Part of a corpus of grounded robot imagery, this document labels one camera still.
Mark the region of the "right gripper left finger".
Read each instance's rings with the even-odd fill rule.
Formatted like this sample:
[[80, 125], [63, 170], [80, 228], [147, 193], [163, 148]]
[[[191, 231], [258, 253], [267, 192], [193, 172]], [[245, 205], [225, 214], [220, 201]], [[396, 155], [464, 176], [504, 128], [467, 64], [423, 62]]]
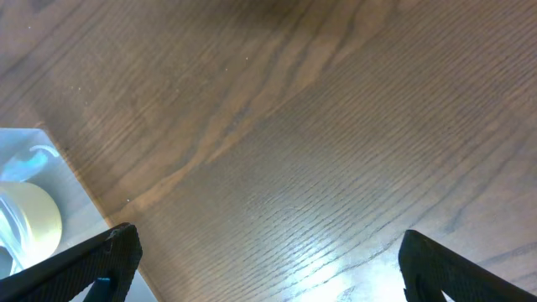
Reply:
[[2, 301], [121, 302], [143, 256], [135, 225], [122, 223], [1, 280]]

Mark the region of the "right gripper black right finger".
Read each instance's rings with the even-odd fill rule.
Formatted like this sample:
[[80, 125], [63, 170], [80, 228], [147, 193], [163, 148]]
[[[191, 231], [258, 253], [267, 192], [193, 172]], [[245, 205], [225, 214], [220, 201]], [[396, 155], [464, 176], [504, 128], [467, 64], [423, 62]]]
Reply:
[[536, 302], [535, 295], [415, 230], [404, 233], [398, 260], [409, 302]]

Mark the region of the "yellow plastic bowl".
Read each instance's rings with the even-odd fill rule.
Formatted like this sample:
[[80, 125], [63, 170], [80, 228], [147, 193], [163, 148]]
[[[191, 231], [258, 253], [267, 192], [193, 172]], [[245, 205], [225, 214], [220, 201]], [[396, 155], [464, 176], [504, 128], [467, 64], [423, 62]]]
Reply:
[[49, 258], [60, 244], [58, 206], [37, 185], [1, 183], [1, 277], [19, 273]]

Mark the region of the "clear plastic storage container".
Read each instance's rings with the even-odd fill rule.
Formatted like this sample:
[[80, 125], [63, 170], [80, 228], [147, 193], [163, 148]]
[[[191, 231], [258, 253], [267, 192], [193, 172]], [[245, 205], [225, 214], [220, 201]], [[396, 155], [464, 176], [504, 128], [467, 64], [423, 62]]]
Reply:
[[1, 299], [154, 301], [135, 225], [108, 226], [45, 131], [1, 131]]

